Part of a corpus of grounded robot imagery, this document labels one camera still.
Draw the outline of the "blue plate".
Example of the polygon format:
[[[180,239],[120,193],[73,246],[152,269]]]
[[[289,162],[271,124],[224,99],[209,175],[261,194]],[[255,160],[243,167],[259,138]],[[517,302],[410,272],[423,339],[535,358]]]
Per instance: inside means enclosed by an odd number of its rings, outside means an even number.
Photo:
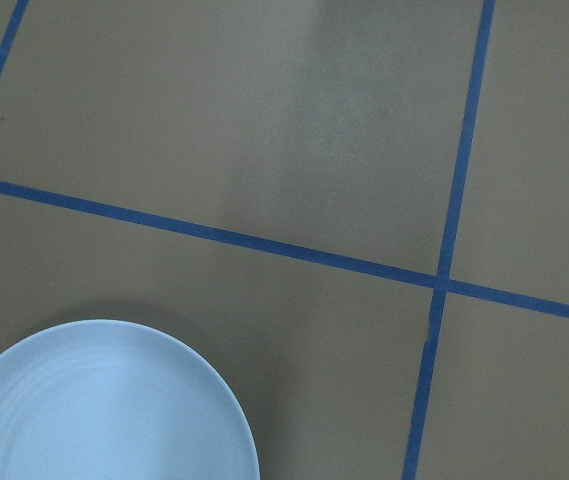
[[[0,354],[0,479],[256,479],[246,416],[196,351],[85,320]]]

